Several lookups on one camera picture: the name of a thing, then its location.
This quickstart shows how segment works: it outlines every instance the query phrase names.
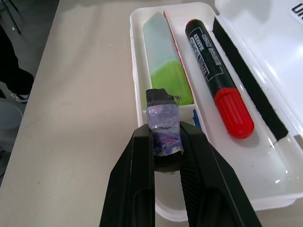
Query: person's leg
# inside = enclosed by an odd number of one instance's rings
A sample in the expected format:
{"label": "person's leg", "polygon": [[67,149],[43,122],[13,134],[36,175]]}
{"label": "person's leg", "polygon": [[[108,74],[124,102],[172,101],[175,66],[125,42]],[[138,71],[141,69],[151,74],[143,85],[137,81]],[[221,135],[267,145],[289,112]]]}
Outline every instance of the person's leg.
{"label": "person's leg", "polygon": [[0,98],[6,98],[1,89],[0,89]]}
{"label": "person's leg", "polygon": [[0,25],[0,81],[17,95],[29,95],[34,77],[19,68],[13,45]]}

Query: table surface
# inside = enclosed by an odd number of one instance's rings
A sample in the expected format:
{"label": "table surface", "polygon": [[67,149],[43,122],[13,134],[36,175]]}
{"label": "table surface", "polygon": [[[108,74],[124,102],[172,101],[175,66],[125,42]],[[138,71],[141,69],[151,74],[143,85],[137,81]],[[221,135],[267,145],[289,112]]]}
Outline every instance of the table surface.
{"label": "table surface", "polygon": [[[99,226],[109,174],[137,128],[129,16],[178,3],[60,1],[0,188],[1,226]],[[302,207],[257,214],[263,226],[303,226]],[[188,223],[156,215],[156,226]]]}

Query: case lid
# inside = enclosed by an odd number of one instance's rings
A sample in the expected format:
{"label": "case lid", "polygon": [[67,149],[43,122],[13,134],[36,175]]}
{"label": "case lid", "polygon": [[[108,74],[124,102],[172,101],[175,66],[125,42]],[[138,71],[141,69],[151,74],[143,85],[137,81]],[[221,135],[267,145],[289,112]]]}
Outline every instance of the case lid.
{"label": "case lid", "polygon": [[218,21],[290,135],[303,135],[303,1],[215,0]]}

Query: marker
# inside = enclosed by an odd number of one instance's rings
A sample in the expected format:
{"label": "marker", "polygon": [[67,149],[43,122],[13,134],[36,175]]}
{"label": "marker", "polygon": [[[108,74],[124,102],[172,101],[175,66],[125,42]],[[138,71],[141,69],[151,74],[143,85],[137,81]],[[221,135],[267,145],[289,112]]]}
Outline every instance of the marker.
{"label": "marker", "polygon": [[250,136],[254,122],[203,22],[189,21],[185,33],[228,133],[238,139]]}

